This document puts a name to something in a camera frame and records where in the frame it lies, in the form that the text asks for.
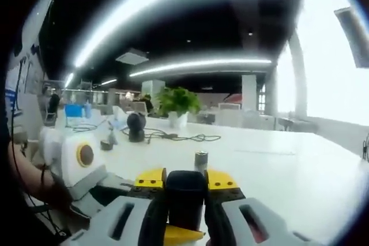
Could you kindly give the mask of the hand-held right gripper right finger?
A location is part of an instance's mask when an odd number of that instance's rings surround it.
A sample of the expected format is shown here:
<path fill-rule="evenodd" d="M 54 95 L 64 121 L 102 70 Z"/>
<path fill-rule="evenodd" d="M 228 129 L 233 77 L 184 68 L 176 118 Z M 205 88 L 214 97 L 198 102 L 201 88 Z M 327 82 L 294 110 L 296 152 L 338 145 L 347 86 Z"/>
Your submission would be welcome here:
<path fill-rule="evenodd" d="M 282 217 L 247 198 L 227 173 L 206 170 L 205 223 L 211 245 L 319 245 L 290 231 Z"/>

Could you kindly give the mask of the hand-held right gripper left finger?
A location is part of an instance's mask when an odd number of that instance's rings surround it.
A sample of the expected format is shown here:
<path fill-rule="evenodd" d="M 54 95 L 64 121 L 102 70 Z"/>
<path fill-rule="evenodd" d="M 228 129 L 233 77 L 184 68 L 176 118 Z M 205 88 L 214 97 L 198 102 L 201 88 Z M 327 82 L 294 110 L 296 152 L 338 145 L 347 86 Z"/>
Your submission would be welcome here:
<path fill-rule="evenodd" d="M 126 196 L 99 211 L 62 245 L 163 245 L 168 217 L 165 168 L 142 172 Z"/>

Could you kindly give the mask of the person's left hand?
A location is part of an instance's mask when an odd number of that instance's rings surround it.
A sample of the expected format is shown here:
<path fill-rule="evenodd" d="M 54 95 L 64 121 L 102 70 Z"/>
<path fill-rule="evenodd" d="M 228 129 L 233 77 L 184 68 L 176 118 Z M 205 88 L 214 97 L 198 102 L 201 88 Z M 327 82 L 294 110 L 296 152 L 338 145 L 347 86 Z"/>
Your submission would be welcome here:
<path fill-rule="evenodd" d="M 51 171 L 42 169 L 40 176 L 40 200 L 64 214 L 72 215 L 72 197 L 63 180 Z"/>

